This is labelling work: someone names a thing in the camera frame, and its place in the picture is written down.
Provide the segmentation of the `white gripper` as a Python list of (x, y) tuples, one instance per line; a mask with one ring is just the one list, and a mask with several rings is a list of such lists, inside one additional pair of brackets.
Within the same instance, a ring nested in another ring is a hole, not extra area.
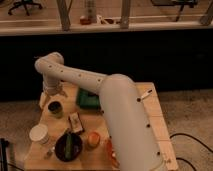
[(40, 95), (39, 107), (43, 109), (51, 100), (51, 97), (55, 95), (67, 96), (66, 92), (63, 90), (61, 82), (54, 85), (48, 85), (46, 82), (43, 82), (43, 91)]

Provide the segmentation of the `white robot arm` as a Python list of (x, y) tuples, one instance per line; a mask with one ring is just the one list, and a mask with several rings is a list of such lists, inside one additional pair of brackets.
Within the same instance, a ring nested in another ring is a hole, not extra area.
[(66, 81), (99, 96), (120, 171), (167, 171), (140, 92), (128, 76), (67, 67), (57, 52), (37, 59), (35, 68), (49, 95), (59, 93)]

